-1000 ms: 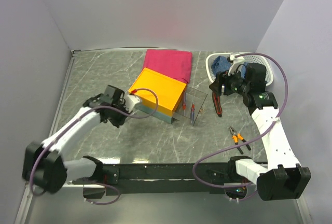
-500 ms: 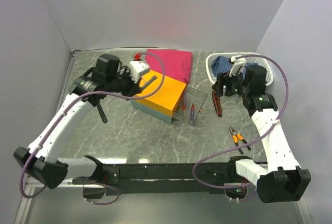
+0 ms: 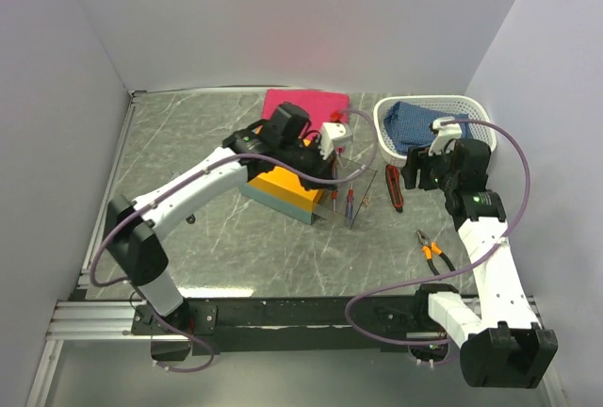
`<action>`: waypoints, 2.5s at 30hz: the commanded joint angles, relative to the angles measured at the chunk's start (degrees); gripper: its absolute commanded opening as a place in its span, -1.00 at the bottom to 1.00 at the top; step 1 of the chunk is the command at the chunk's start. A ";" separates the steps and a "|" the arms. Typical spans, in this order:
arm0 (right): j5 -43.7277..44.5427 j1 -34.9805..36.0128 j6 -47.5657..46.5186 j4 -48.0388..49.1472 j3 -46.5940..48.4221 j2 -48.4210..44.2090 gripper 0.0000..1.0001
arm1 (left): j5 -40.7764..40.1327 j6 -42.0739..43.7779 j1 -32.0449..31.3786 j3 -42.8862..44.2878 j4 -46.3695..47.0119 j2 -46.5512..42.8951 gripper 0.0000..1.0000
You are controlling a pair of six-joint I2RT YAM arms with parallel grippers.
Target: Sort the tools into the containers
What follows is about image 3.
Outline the blue red screwdriver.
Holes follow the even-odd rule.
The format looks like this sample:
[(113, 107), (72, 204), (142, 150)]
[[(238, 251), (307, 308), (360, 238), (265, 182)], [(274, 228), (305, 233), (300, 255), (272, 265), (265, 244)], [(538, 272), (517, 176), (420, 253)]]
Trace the blue red screwdriver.
[(334, 213), (337, 212), (338, 185), (334, 185), (331, 189), (331, 207)]
[(352, 227), (354, 222), (354, 189), (353, 182), (350, 182), (348, 187), (348, 194), (346, 197), (346, 209), (345, 209), (346, 223), (349, 228)]

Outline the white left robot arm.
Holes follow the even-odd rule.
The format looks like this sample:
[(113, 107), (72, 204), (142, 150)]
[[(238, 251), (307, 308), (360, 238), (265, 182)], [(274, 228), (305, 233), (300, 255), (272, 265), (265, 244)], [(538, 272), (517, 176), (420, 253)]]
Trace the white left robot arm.
[(187, 302), (168, 271), (162, 247), (178, 223), (228, 190), (272, 171), (277, 163), (301, 172), (304, 189), (329, 188), (338, 147), (350, 135), (341, 122), (309, 128), (308, 113), (285, 102), (269, 118), (235, 131), (206, 159), (156, 190), (129, 201), (118, 196), (106, 211), (104, 244), (136, 288), (155, 309), (154, 322), (165, 333), (181, 331)]

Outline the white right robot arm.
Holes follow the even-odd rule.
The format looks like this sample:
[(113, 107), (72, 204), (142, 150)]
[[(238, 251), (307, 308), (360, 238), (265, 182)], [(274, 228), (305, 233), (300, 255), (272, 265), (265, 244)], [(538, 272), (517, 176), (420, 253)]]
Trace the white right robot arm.
[(422, 286), (427, 298), (412, 311), (414, 323), (430, 331), (441, 325), (460, 349), (465, 381), (472, 387), (533, 389), (558, 350), (521, 285), (509, 241), (507, 215), (487, 186), (490, 147), (460, 138), (441, 153), (410, 149), (401, 170), (406, 188), (440, 189), (455, 230), (473, 264), (481, 311), (475, 314), (448, 289)]

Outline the clear acrylic drawer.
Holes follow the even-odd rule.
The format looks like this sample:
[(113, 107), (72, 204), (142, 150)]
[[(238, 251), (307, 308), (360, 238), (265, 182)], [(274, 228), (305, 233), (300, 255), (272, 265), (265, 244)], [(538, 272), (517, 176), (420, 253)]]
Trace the clear acrylic drawer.
[(367, 207), (376, 174), (376, 170), (367, 168), (352, 181), (341, 183), (333, 190), (323, 189), (313, 208), (314, 219), (351, 229), (361, 210)]

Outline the orange drawer box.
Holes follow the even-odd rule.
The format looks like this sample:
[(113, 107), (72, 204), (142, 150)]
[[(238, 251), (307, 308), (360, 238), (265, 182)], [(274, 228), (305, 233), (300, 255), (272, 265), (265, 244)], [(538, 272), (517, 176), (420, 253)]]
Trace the orange drawer box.
[(315, 209), (325, 189), (307, 190), (299, 177), (281, 167), (261, 173), (239, 188), (242, 195), (304, 224), (315, 221)]

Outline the orange handled pliers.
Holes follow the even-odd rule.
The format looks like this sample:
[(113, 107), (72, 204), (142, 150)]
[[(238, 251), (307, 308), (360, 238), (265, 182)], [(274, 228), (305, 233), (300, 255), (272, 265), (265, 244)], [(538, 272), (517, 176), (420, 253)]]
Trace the orange handled pliers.
[(448, 255), (445, 252), (443, 252), (437, 246), (437, 244), (433, 240), (431, 240), (423, 231), (417, 230), (416, 237), (417, 237), (419, 244), (422, 247), (422, 251), (426, 258), (428, 267), (430, 268), (430, 271), (432, 272), (432, 274), (434, 276), (438, 276), (440, 274), (440, 272), (437, 270), (437, 268), (434, 264), (434, 258), (433, 258), (434, 256), (438, 256), (444, 262), (444, 264), (447, 266), (447, 268), (450, 272), (453, 272), (456, 270), (455, 266), (453, 265), (452, 261), (449, 259)]

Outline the red black utility knife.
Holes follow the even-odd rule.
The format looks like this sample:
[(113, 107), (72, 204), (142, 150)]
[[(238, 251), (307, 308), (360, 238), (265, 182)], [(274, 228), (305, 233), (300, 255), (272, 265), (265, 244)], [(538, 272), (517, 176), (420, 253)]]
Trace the red black utility knife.
[(399, 169), (393, 165), (387, 164), (384, 173), (391, 204), (398, 213), (402, 213), (404, 200), (400, 189)]

